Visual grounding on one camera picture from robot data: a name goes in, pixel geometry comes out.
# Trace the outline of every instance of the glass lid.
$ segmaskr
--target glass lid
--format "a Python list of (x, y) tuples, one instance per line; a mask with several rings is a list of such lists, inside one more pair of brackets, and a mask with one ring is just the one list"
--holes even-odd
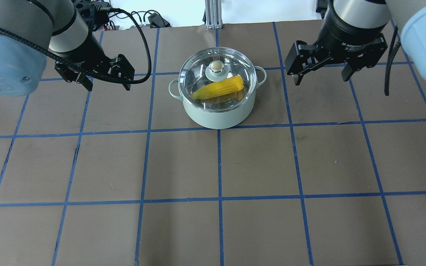
[[(222, 95), (210, 93), (198, 98), (196, 93), (192, 97), (192, 93), (214, 82), (222, 82), (221, 87), (225, 88), (225, 79), (235, 76), (242, 78), (244, 87), (237, 86), (230, 93), (225, 94), (228, 92), (226, 90)], [(213, 47), (196, 53), (185, 62), (179, 74), (180, 92), (184, 100), (208, 112), (225, 112), (241, 106), (253, 93), (256, 83), (256, 70), (251, 61), (241, 52), (226, 47)]]

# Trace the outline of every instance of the yellow corn cob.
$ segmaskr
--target yellow corn cob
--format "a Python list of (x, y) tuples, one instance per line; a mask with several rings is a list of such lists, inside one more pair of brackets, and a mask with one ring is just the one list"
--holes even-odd
[(213, 82), (201, 87), (191, 94), (192, 99), (210, 99), (223, 96), (233, 92), (241, 91), (244, 88), (242, 77), (234, 76), (223, 81)]

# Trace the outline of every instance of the pot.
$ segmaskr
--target pot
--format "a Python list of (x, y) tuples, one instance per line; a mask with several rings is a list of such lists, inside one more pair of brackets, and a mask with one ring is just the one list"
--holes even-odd
[[(257, 82), (256, 70), (264, 73), (261, 82)], [(201, 87), (233, 76), (242, 77), (244, 88), (241, 91), (206, 100), (191, 98), (191, 94)], [(183, 102), (188, 116), (199, 125), (225, 129), (241, 123), (251, 113), (256, 90), (266, 78), (266, 71), (254, 66), (241, 52), (213, 47), (199, 51), (184, 63), (179, 78), (169, 84), (169, 92)], [(173, 92), (176, 83), (179, 95)]]

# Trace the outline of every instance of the metal bracket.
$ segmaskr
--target metal bracket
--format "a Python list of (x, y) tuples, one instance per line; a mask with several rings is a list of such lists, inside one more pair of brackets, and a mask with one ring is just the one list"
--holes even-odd
[(223, 28), (221, 0), (205, 0), (205, 26), (207, 29)]

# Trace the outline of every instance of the lid knob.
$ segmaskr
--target lid knob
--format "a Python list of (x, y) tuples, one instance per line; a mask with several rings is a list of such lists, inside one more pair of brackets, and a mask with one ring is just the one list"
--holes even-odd
[(209, 65), (213, 73), (220, 73), (224, 69), (224, 64), (220, 60), (211, 61)]

